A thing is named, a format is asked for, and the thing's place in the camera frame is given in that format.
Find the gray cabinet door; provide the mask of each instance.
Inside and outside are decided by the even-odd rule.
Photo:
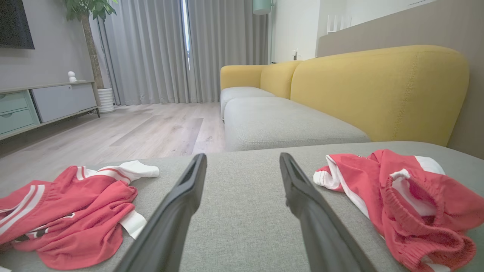
[[[42,123],[78,112],[71,85],[33,89]]]
[[[97,106],[91,83],[72,85],[72,91],[77,111]]]

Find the red and white garment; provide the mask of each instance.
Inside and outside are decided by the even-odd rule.
[[[411,271],[453,271],[474,257],[465,233],[484,222],[484,198],[445,176],[432,158],[378,150],[326,160],[314,183],[344,192]]]
[[[158,175],[157,167],[132,161],[98,171],[71,166],[53,182],[32,181],[0,199],[0,245],[35,250],[59,270],[98,264],[121,245],[121,225],[136,238],[146,224],[129,184]]]

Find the green lamp shade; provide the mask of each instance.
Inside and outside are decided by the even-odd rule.
[[[252,12],[255,15],[264,15],[271,12],[271,0],[252,0]]]

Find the black tv screen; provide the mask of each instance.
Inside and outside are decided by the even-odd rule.
[[[34,49],[22,0],[0,0],[0,47]]]

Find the sofa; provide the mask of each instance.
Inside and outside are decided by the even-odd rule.
[[[207,172],[198,211],[188,228],[180,271],[310,271],[299,220],[286,206],[286,193],[279,169],[281,152],[290,153],[305,174],[326,165],[327,154],[352,153],[368,156],[378,149],[403,155],[434,158],[450,177],[484,196],[481,169],[484,160],[442,146],[419,142],[372,142],[304,146],[207,155]],[[131,183],[138,189],[133,203],[136,211],[149,219],[163,197],[183,173],[192,156],[145,159],[157,166],[158,178],[142,178]],[[107,163],[90,166],[100,169]],[[377,271],[407,271],[390,254],[384,239],[371,222],[345,194],[322,187],[317,190],[341,219]],[[83,272],[112,272],[133,243],[123,230],[124,241],[117,253]],[[484,267],[484,226],[468,232],[477,245],[477,254],[462,272]],[[8,251],[0,254],[0,264],[15,272],[53,272],[35,252]]]
[[[413,45],[220,72],[227,151],[419,141],[446,146],[469,85],[459,52]]]

